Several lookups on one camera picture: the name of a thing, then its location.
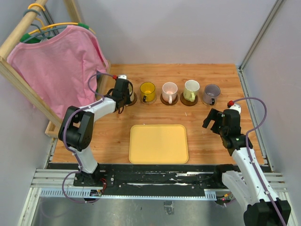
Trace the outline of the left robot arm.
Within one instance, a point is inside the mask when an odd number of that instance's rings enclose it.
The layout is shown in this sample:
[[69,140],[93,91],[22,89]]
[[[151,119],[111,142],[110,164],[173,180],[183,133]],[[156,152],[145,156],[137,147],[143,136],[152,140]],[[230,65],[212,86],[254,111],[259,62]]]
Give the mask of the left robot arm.
[[74,154],[79,171],[85,172],[84,180],[90,186],[98,185],[101,180],[100,173],[96,172],[98,163],[90,147],[94,123],[110,113],[121,114],[124,107],[132,103],[133,96],[132,83],[126,75],[120,75],[114,88],[99,101],[82,107],[69,106],[66,110],[58,138]]

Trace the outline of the yellow transparent cup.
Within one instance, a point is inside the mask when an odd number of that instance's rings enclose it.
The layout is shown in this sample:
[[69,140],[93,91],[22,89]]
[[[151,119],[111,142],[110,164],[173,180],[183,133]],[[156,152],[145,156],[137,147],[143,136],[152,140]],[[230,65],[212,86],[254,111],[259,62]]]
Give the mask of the yellow transparent cup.
[[156,96],[155,85],[151,82],[144,82],[140,86],[140,97],[146,96],[146,101],[151,101]]

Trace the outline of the white mug green handle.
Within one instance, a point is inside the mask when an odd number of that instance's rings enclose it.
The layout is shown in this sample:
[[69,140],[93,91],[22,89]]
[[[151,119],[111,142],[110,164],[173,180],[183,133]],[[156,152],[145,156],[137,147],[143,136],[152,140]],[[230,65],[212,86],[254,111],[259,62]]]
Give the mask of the white mug green handle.
[[194,102],[196,100],[196,96],[198,95],[198,91],[200,89],[200,84],[195,80],[188,80],[184,84],[184,92],[183,96],[186,100],[190,102]]

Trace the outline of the light woven rattan coaster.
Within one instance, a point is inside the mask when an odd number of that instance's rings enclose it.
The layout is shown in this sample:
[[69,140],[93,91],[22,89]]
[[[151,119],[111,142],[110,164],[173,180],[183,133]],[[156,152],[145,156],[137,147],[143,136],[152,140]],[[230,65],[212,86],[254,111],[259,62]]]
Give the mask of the light woven rattan coaster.
[[146,96],[139,97],[139,99],[140,99],[141,103],[146,104],[146,105],[151,105],[156,102],[157,96],[155,96],[154,99],[151,101],[146,101]]

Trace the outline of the beige smiley mug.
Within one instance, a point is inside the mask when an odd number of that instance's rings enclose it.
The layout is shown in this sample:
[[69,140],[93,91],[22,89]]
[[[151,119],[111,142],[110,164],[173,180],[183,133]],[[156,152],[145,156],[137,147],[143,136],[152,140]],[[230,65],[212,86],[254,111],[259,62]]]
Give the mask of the beige smiley mug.
[[129,85],[129,99],[130,99],[130,103],[128,104],[133,105],[135,103],[135,92],[133,91],[133,88],[131,85]]

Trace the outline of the purple transparent cup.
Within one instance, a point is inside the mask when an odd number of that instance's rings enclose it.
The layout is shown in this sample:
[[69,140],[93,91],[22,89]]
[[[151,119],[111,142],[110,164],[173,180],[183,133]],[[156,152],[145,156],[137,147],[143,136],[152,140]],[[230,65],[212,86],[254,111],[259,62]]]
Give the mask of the purple transparent cup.
[[217,98],[220,95],[220,93],[221,93],[221,90],[217,85],[209,84],[209,85],[205,86],[203,96],[207,96],[207,97],[211,96],[211,97],[215,98],[215,103],[216,103]]

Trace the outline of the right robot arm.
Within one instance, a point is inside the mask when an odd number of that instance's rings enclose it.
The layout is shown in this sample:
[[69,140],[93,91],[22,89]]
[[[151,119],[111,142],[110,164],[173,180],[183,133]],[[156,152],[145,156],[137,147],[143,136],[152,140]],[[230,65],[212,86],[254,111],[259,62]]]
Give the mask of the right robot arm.
[[214,185],[230,190],[244,211],[246,226],[286,226],[291,206],[279,198],[260,168],[252,143],[241,132],[240,110],[230,107],[221,112],[212,108],[203,127],[207,128],[211,121],[211,131],[220,136],[239,168],[235,171],[232,164],[216,166],[212,176]]

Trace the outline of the pink mug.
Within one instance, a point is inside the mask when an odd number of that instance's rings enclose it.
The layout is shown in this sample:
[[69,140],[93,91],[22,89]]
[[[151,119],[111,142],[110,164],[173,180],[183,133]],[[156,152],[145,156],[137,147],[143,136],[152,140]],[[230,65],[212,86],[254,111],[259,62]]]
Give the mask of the pink mug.
[[175,100],[178,92],[178,87],[173,82],[167,82],[162,86],[163,98],[170,104]]

